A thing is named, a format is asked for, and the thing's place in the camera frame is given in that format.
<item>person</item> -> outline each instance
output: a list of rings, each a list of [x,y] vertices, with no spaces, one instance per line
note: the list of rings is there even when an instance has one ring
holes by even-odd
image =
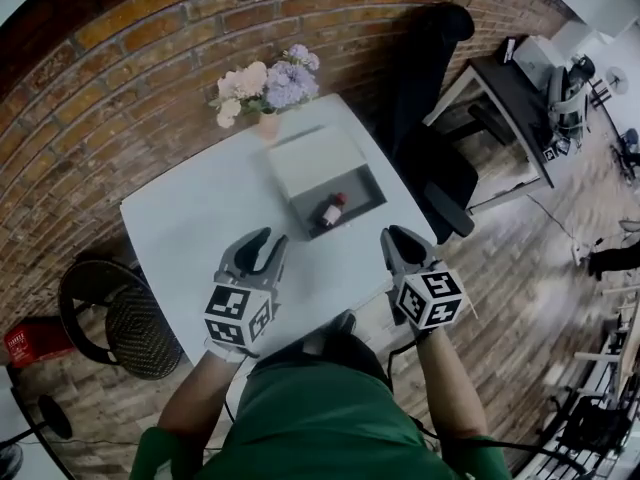
[[[587,258],[590,276],[602,281],[602,273],[607,271],[631,270],[640,267],[640,241],[629,247],[606,249],[592,252]]]
[[[305,352],[309,340],[300,340],[259,362],[224,446],[203,466],[238,369],[207,351],[158,425],[144,432],[130,478],[511,478],[500,448],[465,445],[490,440],[487,420],[443,329],[416,338],[441,459],[394,402],[389,379],[354,326],[350,313],[325,329],[319,355]]]

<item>flower vase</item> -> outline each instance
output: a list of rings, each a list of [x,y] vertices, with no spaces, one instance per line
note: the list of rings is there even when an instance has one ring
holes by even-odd
[[[276,114],[275,112],[271,114],[265,114],[264,112],[260,112],[260,119],[258,120],[258,124],[256,125],[256,131],[258,135],[263,139],[272,141],[278,135],[281,121],[281,114]]]

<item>chair backrest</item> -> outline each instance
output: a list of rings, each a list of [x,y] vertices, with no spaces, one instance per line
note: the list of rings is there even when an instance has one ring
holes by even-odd
[[[459,41],[474,34],[471,15],[456,4],[416,11],[392,65],[392,102],[383,128],[383,148],[394,157],[401,141],[433,110]]]
[[[62,276],[58,288],[60,319],[69,339],[87,358],[104,364],[119,364],[108,349],[89,340],[78,323],[74,300],[95,305],[107,304],[109,295],[127,286],[149,290],[146,282],[124,265],[106,259],[76,261]]]

